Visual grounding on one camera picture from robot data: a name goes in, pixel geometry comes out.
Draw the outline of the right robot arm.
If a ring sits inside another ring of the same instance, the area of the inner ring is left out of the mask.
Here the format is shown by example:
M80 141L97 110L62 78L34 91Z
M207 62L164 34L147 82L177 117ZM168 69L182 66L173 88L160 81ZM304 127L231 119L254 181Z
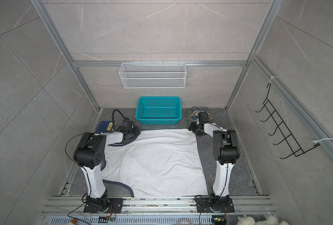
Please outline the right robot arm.
M197 136L212 137L213 157L216 160L216 175L209 195L209 202L226 203L229 199L229 183L236 161L240 158L237 134L232 129L222 128L215 123L192 122L189 131Z

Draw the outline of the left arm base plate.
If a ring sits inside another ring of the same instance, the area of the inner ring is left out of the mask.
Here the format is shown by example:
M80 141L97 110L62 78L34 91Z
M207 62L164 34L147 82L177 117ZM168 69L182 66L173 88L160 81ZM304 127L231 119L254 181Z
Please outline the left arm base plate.
M83 213L121 213L123 198L89 198L87 196Z

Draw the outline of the white patterned tank top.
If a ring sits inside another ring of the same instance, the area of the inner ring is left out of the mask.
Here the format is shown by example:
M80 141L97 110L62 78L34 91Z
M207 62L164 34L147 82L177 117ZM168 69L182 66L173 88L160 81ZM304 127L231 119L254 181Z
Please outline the white patterned tank top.
M138 198L208 194L196 135L186 128L141 131L128 145L106 146L105 160L102 178Z

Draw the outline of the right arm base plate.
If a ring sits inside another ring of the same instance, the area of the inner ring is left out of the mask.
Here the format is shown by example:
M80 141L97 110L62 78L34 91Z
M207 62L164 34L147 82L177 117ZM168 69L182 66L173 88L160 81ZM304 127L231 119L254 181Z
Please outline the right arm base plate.
M206 199L202 196L194 197L198 213L234 213L235 208L229 196Z

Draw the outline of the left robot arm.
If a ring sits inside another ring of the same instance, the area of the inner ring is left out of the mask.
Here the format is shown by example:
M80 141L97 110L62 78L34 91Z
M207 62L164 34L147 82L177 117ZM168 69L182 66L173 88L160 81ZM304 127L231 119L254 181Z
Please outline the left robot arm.
M103 179L101 172L106 167L105 147L126 146L135 141L140 134L140 129L137 126L117 130L98 128L95 133L85 132L81 134L80 142L73 154L73 160L81 168L86 179L88 189L84 200L86 206L93 206L100 211L105 211L111 206L104 186L105 183L120 185L130 192L131 197L135 196L132 188L120 182Z

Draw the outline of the green tank top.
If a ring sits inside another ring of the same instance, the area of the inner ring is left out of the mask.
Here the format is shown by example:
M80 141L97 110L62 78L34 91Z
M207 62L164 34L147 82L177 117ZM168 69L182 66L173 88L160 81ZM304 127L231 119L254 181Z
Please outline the green tank top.
M208 121L212 121L212 115L209 113L208 108L207 107L202 107L202 108L198 108L198 107L192 107L192 108L187 108L186 109L186 119L187 119L187 123L188 123L188 127L195 122L196 124L200 124L198 115L201 112L206 112L208 114Z

